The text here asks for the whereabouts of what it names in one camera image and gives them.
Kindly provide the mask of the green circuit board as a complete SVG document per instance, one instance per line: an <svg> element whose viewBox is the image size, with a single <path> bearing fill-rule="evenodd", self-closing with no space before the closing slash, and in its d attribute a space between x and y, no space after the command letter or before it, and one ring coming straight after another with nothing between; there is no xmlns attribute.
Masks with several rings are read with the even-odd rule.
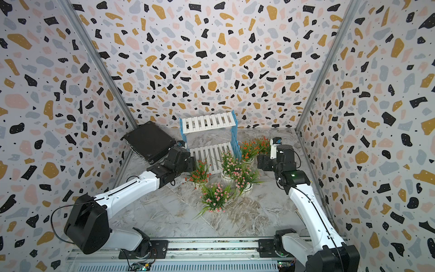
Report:
<svg viewBox="0 0 435 272"><path fill-rule="evenodd" d="M147 262L135 262L131 265L133 272L149 272L151 270L151 264Z"/></svg>

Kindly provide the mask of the pink flower pot back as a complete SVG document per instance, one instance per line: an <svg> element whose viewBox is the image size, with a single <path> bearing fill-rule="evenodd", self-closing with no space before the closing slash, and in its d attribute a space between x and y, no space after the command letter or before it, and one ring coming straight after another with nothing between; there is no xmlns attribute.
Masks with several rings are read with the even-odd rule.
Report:
<svg viewBox="0 0 435 272"><path fill-rule="evenodd" d="M235 180L241 171L241 163L228 151L222 153L222 177L227 180Z"/></svg>

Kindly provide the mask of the pink flower pot right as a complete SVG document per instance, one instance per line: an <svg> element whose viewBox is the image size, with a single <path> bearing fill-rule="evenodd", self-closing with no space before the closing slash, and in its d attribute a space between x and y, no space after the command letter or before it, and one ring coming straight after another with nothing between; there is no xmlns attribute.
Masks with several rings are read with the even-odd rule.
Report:
<svg viewBox="0 0 435 272"><path fill-rule="evenodd" d="M248 191L249 188L252 188L254 184L262 183L262 181L259 180L259 171L248 165L242 165L233 171L232 174L236 190L240 196L244 194L245 191Z"/></svg>

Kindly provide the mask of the black square box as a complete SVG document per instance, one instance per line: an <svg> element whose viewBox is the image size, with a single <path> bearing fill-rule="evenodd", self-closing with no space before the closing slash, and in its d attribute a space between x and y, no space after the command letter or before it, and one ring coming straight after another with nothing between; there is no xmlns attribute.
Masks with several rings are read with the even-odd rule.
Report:
<svg viewBox="0 0 435 272"><path fill-rule="evenodd" d="M176 144L176 140L148 121L137 129L123 136L131 149L149 164L154 164L164 158L169 149Z"/></svg>

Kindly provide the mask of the pink flower pot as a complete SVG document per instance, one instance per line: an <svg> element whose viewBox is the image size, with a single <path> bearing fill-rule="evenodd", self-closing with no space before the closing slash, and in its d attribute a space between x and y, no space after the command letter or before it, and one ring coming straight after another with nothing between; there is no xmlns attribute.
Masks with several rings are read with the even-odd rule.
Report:
<svg viewBox="0 0 435 272"><path fill-rule="evenodd" d="M225 213L226 206L233 198L234 191L230 185L226 187L221 183L201 186L201 204L203 209L197 214L196 218L204 213Z"/></svg>
<svg viewBox="0 0 435 272"><path fill-rule="evenodd" d="M262 183L262 181L259 180L259 171L248 165L242 165L233 171L232 174L236 190L240 196L244 194L245 191L248 191L249 188L252 188L254 184Z"/></svg>
<svg viewBox="0 0 435 272"><path fill-rule="evenodd" d="M222 177L227 180L235 180L241 171L241 163L228 151L222 153Z"/></svg>

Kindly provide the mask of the blue white slatted rack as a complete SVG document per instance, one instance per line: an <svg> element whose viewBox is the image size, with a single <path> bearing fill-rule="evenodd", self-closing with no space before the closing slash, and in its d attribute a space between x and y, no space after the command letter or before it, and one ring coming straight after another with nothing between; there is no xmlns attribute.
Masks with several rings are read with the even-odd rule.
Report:
<svg viewBox="0 0 435 272"><path fill-rule="evenodd" d="M196 160L206 161L212 174L223 169L222 156L231 153L241 159L238 134L238 120L234 111L185 117L180 119L182 140Z"/></svg>

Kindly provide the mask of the red flower pot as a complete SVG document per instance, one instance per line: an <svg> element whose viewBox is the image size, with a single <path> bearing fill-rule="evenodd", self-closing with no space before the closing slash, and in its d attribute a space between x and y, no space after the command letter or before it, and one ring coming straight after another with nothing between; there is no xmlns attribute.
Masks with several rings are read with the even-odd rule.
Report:
<svg viewBox="0 0 435 272"><path fill-rule="evenodd" d="M241 160L245 164L252 164L254 158L259 153L259 147L256 141L245 141L240 146Z"/></svg>
<svg viewBox="0 0 435 272"><path fill-rule="evenodd" d="M258 149L258 155L270 155L271 144L270 140L266 136L256 138L255 142Z"/></svg>
<svg viewBox="0 0 435 272"><path fill-rule="evenodd" d="M185 178L185 181L191 182L194 186L194 189L198 189L203 185L206 185L211 177L209 166L210 165L207 163L206 160L198 160L196 162L196 169L188 174L188 176Z"/></svg>

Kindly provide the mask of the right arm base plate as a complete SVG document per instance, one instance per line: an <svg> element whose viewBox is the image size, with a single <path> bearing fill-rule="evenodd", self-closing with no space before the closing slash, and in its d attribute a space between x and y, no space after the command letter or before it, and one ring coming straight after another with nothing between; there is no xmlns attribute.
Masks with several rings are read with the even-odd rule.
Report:
<svg viewBox="0 0 435 272"><path fill-rule="evenodd" d="M295 257L290 252L284 250L281 241L277 238L259 239L257 252L259 253L260 258Z"/></svg>

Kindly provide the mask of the aluminium rail frame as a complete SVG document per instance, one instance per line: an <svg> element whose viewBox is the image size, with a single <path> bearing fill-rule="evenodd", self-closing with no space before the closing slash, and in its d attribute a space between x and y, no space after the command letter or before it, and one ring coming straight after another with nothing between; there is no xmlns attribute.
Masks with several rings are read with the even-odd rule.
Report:
<svg viewBox="0 0 435 272"><path fill-rule="evenodd" d="M260 238L157 238L168 240L165 259L120 260L120 250L101 249L92 255L71 252L66 272L132 272L135 262L151 264L150 272L307 272L294 257L260 258Z"/></svg>

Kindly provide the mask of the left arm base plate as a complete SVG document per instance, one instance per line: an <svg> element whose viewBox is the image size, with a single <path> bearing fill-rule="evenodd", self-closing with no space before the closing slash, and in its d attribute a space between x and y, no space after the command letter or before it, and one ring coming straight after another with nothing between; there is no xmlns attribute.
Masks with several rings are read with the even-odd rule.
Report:
<svg viewBox="0 0 435 272"><path fill-rule="evenodd" d="M118 258L120 260L146 261L165 259L168 250L168 240L151 240L142 242L139 247L133 251L122 250Z"/></svg>

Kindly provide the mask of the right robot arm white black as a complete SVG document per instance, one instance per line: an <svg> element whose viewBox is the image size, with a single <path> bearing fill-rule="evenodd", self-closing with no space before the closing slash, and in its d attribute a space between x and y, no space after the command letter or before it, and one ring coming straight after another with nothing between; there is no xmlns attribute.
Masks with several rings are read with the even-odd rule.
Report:
<svg viewBox="0 0 435 272"><path fill-rule="evenodd" d="M293 147L282 144L279 137L273 138L270 154L258 155L257 167L274 173L276 186L295 204L311 239L305 241L293 229L276 231L276 254L293 256L307 272L356 272L360 261L358 250L346 244L330 223L306 173L297 169Z"/></svg>

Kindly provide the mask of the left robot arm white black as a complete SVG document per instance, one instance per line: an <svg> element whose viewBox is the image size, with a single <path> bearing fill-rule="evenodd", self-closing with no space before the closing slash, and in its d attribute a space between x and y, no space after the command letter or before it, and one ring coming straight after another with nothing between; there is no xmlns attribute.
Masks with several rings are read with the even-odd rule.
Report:
<svg viewBox="0 0 435 272"><path fill-rule="evenodd" d="M151 251L149 236L138 228L131 231L112 228L110 219L132 202L194 170L196 161L188 150L172 147L162 164L151 165L125 184L93 197L80 196L72 207L64 233L85 255L100 249L123 249L134 258L145 258Z"/></svg>

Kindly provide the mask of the pink flower pot front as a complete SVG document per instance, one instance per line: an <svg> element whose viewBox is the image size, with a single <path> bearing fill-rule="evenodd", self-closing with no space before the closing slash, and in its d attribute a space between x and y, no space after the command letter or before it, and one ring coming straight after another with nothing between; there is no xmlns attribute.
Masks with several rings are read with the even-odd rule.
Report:
<svg viewBox="0 0 435 272"><path fill-rule="evenodd" d="M226 206L233 198L234 191L230 185L226 187L221 183L201 186L201 204L203 209L197 214L196 218L204 213L225 213Z"/></svg>

